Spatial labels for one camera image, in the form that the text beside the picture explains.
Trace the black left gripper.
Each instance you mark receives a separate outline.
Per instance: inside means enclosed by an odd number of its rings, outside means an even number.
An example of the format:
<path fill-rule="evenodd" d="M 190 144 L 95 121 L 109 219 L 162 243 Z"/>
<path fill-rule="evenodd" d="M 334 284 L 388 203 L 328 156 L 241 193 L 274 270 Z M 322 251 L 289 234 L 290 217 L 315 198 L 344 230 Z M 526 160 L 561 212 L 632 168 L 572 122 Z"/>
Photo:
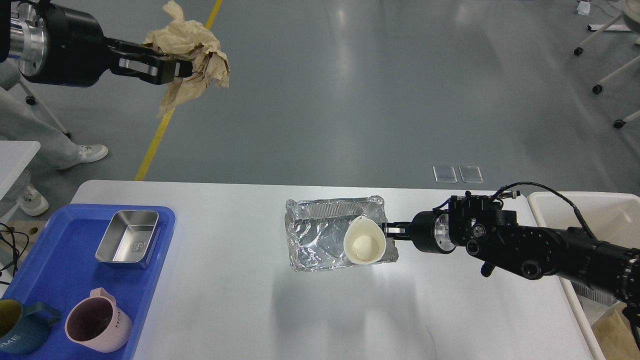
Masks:
<path fill-rule="evenodd" d="M 33 84 L 87 88 L 108 70 L 164 85 L 189 78 L 188 60 L 158 52 L 146 45 L 106 38 L 89 13 L 50 1 L 19 1 L 9 5 L 9 58 Z"/>

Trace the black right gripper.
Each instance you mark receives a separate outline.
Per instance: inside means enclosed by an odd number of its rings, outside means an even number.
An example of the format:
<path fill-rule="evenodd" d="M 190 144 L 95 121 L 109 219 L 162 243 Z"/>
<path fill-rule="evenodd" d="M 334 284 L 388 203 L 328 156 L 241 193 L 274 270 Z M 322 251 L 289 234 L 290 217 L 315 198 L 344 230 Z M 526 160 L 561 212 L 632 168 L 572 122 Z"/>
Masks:
<path fill-rule="evenodd" d="M 425 210 L 410 222 L 384 222 L 381 229 L 387 239 L 411 241 L 423 253 L 449 255 L 467 245 L 472 222 L 450 210 Z"/>

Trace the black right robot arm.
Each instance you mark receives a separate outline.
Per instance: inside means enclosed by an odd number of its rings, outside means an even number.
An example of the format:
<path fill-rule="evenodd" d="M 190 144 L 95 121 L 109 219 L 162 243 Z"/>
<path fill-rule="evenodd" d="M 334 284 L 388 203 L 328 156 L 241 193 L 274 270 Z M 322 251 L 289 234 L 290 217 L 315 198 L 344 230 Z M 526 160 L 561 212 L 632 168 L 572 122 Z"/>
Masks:
<path fill-rule="evenodd" d="M 481 274 L 489 277 L 501 268 L 527 280 L 558 276 L 613 296 L 626 304 L 622 314 L 639 341 L 640 252 L 597 239 L 576 205 L 567 203 L 579 226 L 566 229 L 519 225 L 517 213 L 505 210 L 505 199 L 521 195 L 518 182 L 494 194 L 452 195 L 432 210 L 418 212 L 411 221 L 382 222 L 384 235 L 407 240 L 421 252 L 449 255 L 455 248 L 483 261 Z"/>

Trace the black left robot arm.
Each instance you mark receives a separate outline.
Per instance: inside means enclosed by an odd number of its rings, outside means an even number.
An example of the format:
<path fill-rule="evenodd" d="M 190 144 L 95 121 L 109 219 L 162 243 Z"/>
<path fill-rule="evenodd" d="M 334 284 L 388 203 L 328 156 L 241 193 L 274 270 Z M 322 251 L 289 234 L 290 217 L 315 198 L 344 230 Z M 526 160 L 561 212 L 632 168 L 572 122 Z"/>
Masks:
<path fill-rule="evenodd" d="M 33 84 L 80 88 L 96 84 L 105 71 L 153 85 L 193 73 L 189 61 L 109 38 L 91 14 L 50 0 L 1 2 L 1 61 L 7 59 Z"/>

